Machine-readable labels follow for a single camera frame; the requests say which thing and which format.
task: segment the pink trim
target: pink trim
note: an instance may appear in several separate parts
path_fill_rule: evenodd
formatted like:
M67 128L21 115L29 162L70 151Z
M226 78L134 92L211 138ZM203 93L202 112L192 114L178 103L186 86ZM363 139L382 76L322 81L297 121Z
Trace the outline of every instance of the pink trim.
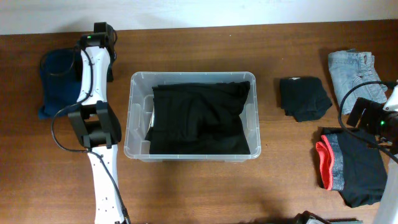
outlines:
M335 165L335 153L333 152L329 140L325 135L321 136L322 141L316 143L315 148L319 154L322 182L327 190L332 190L333 174L332 168Z

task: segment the black clothing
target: black clothing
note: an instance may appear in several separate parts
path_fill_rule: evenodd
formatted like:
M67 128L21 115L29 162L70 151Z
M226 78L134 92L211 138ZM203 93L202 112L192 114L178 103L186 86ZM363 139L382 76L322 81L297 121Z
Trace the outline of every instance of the black clothing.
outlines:
M365 131L354 129L357 135L376 143ZM387 184L387 172L380 152L370 149L340 128L323 128L322 134L335 134L343 155L344 189L340 191L345 204L351 208L380 202Z
M239 115L249 82L159 85L150 154L250 154Z
M318 120L332 106L319 78L281 79L279 85L282 109L298 122Z

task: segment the light blue jeans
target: light blue jeans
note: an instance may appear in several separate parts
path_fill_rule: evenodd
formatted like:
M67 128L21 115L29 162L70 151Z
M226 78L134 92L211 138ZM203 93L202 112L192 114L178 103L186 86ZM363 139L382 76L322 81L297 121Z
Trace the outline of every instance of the light blue jeans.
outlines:
M356 52L355 49L342 50L329 54L329 72L340 106L345 94L353 87L370 81L380 81L374 69L374 56L371 52ZM385 85L366 85L358 88L343 105L343 114L351 113L356 99L362 97L378 103L387 101Z

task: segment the white wall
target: white wall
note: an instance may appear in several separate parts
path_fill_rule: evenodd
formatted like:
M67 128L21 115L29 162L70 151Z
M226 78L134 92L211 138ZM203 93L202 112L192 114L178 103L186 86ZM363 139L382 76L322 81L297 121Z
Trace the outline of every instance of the white wall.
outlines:
M398 0L0 0L0 34L398 18Z

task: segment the folded black shirt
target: folded black shirt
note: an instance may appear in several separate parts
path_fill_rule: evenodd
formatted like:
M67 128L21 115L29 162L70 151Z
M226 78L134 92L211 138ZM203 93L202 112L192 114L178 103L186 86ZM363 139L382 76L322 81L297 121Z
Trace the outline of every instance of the folded black shirt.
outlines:
M282 109L298 122L318 120L332 106L319 78L281 79L279 85Z
M249 82L159 85L150 154L250 154L242 113Z

